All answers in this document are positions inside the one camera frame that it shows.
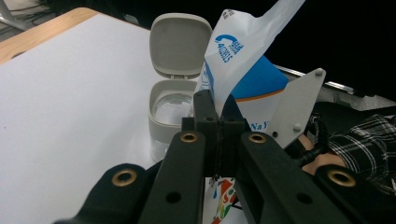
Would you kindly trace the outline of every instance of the black and white checkered fabric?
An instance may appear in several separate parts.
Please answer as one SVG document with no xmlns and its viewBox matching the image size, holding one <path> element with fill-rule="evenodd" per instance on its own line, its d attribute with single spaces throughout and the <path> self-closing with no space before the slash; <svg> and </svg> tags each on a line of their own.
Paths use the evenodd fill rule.
<svg viewBox="0 0 396 224">
<path fill-rule="evenodd" d="M 367 180 L 396 174 L 395 118 L 373 115 L 346 133 L 332 135 L 329 147 L 347 168 Z"/>
</svg>

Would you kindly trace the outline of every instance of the plaid shirt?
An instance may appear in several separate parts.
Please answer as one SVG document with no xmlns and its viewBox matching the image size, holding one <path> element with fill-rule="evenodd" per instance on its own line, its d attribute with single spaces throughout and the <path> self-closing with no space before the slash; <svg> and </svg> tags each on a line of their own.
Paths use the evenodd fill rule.
<svg viewBox="0 0 396 224">
<path fill-rule="evenodd" d="M 329 147 L 346 167 L 368 180 L 380 180 L 396 173 L 395 117 L 373 115 L 347 133 L 336 133 Z"/>
</svg>

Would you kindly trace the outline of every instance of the person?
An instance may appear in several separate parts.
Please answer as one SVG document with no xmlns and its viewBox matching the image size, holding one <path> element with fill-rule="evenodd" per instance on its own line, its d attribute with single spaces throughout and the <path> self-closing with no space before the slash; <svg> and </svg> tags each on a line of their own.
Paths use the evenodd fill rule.
<svg viewBox="0 0 396 224">
<path fill-rule="evenodd" d="M 314 175 L 319 166 L 336 164 L 346 167 L 367 180 L 380 181 L 396 174 L 396 116 L 379 114 L 363 120 L 343 133 L 329 137 L 329 151 L 302 169 Z M 303 146 L 314 147 L 306 135 L 299 137 Z"/>
</svg>

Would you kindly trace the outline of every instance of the open lid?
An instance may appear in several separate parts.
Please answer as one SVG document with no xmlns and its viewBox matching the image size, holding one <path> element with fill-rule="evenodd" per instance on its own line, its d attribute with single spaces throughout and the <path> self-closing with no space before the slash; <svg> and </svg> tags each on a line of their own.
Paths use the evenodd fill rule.
<svg viewBox="0 0 396 224">
<path fill-rule="evenodd" d="M 201 73 L 212 27 L 202 17 L 166 13 L 155 19 L 149 37 L 154 69 L 163 77 L 194 78 Z"/>
</svg>

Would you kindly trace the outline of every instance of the orange stripe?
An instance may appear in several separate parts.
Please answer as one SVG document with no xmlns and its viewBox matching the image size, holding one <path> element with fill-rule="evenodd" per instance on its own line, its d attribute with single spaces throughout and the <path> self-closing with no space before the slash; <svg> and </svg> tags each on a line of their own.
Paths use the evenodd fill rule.
<svg viewBox="0 0 396 224">
<path fill-rule="evenodd" d="M 271 95 L 278 94 L 278 93 L 282 92 L 283 90 L 285 90 L 285 89 L 282 89 L 282 90 L 279 90 L 279 91 L 273 91 L 273 92 L 270 92 L 270 93 L 267 93 L 267 94 L 264 94 L 264 95 L 260 95 L 260 96 L 253 96 L 253 97 L 248 97 L 248 98 L 243 98 L 243 99 L 237 99 L 235 101 L 239 103 L 239 102 L 257 100 L 257 99 L 261 99 L 261 98 L 265 98 L 265 97 L 268 97 L 268 96 L 271 96 Z"/>
</svg>

